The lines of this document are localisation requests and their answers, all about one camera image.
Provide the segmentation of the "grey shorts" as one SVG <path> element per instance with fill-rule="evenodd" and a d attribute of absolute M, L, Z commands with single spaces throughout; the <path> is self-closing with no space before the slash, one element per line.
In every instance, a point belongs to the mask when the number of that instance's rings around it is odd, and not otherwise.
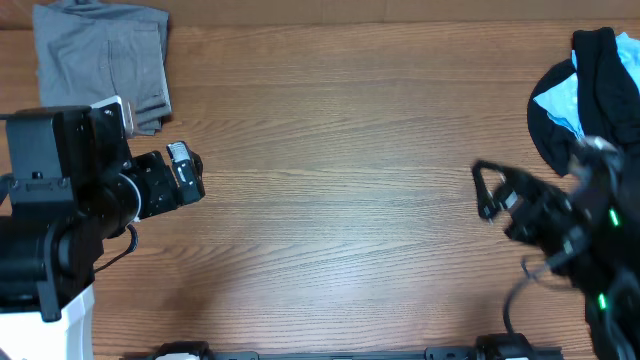
<path fill-rule="evenodd" d="M 40 104 L 129 102 L 144 135 L 172 113 L 165 60 L 169 13 L 142 5 L 55 1 L 32 10 Z"/>

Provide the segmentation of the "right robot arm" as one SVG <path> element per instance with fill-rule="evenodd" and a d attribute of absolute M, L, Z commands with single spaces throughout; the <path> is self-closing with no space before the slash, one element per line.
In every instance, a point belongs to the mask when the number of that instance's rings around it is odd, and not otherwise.
<path fill-rule="evenodd" d="M 551 272 L 568 278 L 585 300 L 585 320 L 600 359 L 639 356 L 639 184 L 626 170 L 623 151 L 598 136 L 578 139 L 569 171 L 570 192 L 529 172 L 486 160 L 471 167 L 478 215 L 490 222 L 509 213 L 505 235 L 538 247 L 545 256 L 510 290 L 502 308 L 506 334 L 525 359 L 541 353 L 517 333 L 515 298 Z"/>

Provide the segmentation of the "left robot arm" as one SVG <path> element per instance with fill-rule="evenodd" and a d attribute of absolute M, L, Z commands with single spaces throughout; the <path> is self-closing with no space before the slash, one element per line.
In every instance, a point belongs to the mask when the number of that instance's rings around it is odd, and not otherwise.
<path fill-rule="evenodd" d="M 90 359 L 94 281 L 104 243 L 136 224 L 200 201 L 203 163 L 182 141 L 133 155 L 132 106 L 113 96 L 89 106 L 4 117 L 11 170 L 1 198 L 1 355 Z"/>

